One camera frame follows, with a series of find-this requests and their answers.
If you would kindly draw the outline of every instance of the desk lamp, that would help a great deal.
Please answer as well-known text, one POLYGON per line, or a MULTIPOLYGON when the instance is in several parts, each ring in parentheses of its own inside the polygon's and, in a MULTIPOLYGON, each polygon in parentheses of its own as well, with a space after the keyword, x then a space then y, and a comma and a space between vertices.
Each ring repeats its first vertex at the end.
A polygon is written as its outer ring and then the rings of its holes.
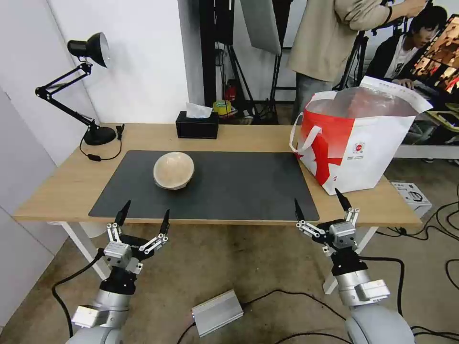
POLYGON ((93 118, 82 115, 53 98, 55 93, 91 74, 92 64, 87 61, 88 57, 103 67, 107 68, 109 66, 110 55, 107 39, 102 32, 99 32, 92 35, 87 41, 68 41, 67 49, 73 56, 78 57, 82 64, 75 69, 72 69, 70 72, 65 73, 63 76, 60 76, 56 80, 51 81, 49 84, 36 88, 35 94, 41 99, 46 100, 48 103, 68 113, 73 118, 86 124, 88 127, 84 136, 86 144, 98 146, 109 143, 116 137, 116 133, 112 128, 98 126, 93 118), (57 82, 80 70, 83 74, 78 73, 78 77, 74 80, 57 84, 57 82))

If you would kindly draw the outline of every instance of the jeans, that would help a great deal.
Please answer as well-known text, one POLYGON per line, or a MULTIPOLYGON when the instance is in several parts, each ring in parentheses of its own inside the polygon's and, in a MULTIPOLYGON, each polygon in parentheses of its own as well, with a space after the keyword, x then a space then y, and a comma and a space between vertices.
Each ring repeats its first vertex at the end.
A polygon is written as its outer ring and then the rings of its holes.
POLYGON ((331 81, 317 80, 301 73, 296 73, 296 97, 293 105, 291 124, 295 123, 298 114, 305 109, 305 106, 315 93, 331 91, 332 87, 333 82, 331 81))

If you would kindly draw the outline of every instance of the beige bowl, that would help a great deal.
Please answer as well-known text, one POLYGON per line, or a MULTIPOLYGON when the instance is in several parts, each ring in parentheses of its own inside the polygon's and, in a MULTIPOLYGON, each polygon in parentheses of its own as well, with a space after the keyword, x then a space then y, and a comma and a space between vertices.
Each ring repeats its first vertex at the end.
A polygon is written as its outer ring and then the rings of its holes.
POLYGON ((195 171, 193 159, 181 152, 171 152, 160 157, 153 167, 153 178, 158 186, 178 190, 184 188, 195 171))

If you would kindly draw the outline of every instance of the shopping bag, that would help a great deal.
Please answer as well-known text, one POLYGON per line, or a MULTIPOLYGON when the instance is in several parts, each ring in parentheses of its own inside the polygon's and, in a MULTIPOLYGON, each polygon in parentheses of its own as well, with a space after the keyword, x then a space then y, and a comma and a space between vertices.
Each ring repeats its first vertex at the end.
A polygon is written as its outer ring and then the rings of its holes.
POLYGON ((431 108, 415 91, 366 76, 359 87, 316 93, 292 127, 290 148, 328 194, 371 189, 416 115, 431 108))

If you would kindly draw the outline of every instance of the lamp base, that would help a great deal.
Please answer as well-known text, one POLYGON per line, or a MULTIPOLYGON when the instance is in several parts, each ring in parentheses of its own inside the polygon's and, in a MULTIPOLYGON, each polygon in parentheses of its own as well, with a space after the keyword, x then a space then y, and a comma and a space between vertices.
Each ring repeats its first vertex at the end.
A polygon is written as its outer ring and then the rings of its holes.
POLYGON ((113 141, 116 138, 116 133, 112 128, 108 127, 89 127, 84 140, 89 146, 100 146, 113 141))

